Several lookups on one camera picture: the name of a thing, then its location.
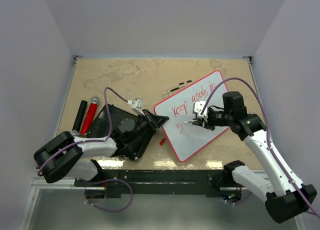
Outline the red marker cap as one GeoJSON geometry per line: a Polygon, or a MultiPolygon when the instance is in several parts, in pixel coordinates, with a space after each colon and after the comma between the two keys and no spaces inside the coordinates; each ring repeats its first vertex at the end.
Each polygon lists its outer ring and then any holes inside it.
{"type": "Polygon", "coordinates": [[[166,141],[166,139],[165,138],[163,138],[161,141],[160,141],[160,145],[162,146],[163,144],[164,144],[164,142],[166,141]]]}

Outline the pink framed whiteboard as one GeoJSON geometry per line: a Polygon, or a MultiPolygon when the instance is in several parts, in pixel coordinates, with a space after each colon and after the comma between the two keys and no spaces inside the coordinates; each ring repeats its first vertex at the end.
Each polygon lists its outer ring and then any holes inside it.
{"type": "Polygon", "coordinates": [[[217,126],[215,130],[209,130],[186,123],[195,118],[194,103],[206,101],[223,80],[221,72],[216,70],[154,106],[156,115],[169,117],[162,128],[180,162],[189,159],[228,129],[227,126],[217,126]]]}

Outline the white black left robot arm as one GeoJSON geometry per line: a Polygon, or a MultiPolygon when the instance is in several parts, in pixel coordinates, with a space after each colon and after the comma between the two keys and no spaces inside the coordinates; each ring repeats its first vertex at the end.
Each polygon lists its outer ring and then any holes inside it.
{"type": "Polygon", "coordinates": [[[37,175],[48,184],[65,177],[99,186],[104,180],[95,157],[121,157],[139,162],[156,131],[169,121],[147,109],[134,115],[114,105],[104,106],[89,129],[89,137],[63,131],[37,150],[37,175]]]}

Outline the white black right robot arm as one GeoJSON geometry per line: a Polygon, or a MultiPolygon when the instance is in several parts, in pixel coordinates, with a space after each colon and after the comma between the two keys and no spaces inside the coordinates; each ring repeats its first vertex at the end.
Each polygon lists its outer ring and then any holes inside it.
{"type": "Polygon", "coordinates": [[[222,101],[223,107],[209,106],[206,101],[195,102],[192,124],[208,130],[229,127],[254,153],[268,176],[264,179],[236,160],[224,165],[222,181],[230,187],[236,184],[246,187],[264,203],[268,214],[277,223],[311,210],[317,190],[311,184],[304,184],[285,163],[261,118],[247,112],[243,96],[238,91],[224,93],[222,101]]]}

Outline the red and white marker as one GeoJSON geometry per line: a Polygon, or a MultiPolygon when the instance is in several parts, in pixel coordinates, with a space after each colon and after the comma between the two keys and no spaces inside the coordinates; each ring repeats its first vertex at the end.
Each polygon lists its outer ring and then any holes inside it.
{"type": "Polygon", "coordinates": [[[184,121],[183,124],[190,124],[190,123],[193,123],[193,122],[196,122],[196,121],[197,121],[196,119],[188,120],[188,121],[184,121]]]}

